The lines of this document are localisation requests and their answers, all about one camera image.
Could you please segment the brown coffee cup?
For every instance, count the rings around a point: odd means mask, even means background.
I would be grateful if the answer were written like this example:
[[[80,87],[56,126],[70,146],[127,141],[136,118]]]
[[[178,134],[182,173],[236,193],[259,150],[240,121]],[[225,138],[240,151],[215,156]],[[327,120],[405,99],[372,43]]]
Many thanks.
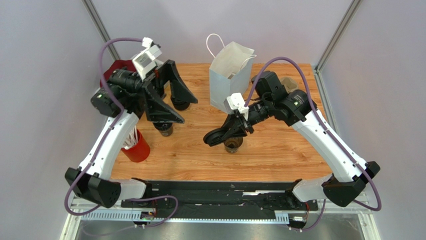
[[[234,154],[242,146],[243,141],[244,139],[241,136],[228,138],[223,142],[224,149],[226,150],[227,153]]]

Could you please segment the white paper bag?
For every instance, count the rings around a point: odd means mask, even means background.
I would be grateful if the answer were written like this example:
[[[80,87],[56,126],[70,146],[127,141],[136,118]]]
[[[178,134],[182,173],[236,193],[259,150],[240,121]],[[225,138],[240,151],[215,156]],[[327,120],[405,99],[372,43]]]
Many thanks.
[[[206,38],[206,47],[213,56],[209,67],[210,105],[226,112],[226,98],[247,91],[253,62],[257,55],[254,49],[234,41],[223,45],[220,52],[214,54],[209,47],[209,38],[213,35],[211,33]]]

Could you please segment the stack of black cups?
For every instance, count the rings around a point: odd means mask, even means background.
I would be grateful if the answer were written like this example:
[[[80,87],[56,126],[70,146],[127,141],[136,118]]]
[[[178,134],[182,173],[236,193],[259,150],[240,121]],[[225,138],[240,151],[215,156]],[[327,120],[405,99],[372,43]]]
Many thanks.
[[[172,122],[154,122],[153,126],[164,137],[169,137],[173,134],[173,123]]]

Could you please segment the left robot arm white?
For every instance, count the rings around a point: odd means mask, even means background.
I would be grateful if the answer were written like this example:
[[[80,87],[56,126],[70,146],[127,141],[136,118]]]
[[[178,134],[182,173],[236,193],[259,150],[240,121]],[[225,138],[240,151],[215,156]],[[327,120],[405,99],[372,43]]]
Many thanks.
[[[97,207],[110,208],[117,201],[140,199],[146,183],[132,178],[111,180],[120,151],[130,159],[144,161],[150,149],[136,129],[141,117],[160,132],[173,124],[183,124],[180,111],[198,99],[181,78],[175,61],[155,61],[147,74],[140,76],[131,60],[117,60],[101,72],[99,89],[91,104],[107,122],[95,145],[77,168],[68,168],[64,177],[70,192]]]

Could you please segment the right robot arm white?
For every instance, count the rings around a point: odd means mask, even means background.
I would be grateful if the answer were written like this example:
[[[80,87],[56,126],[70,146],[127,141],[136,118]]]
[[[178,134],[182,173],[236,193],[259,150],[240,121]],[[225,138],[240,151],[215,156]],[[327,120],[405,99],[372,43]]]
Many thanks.
[[[329,126],[308,93],[296,89],[288,92],[272,71],[263,72],[254,84],[257,102],[247,106],[241,93],[233,93],[224,101],[228,117],[222,127],[204,137],[215,146],[232,138],[253,133],[254,125],[274,117],[301,134],[320,154],[332,173],[311,180],[296,180],[285,193],[295,208],[304,202],[324,199],[340,207],[356,202],[366,185],[380,171],[375,161],[367,162],[355,154]]]

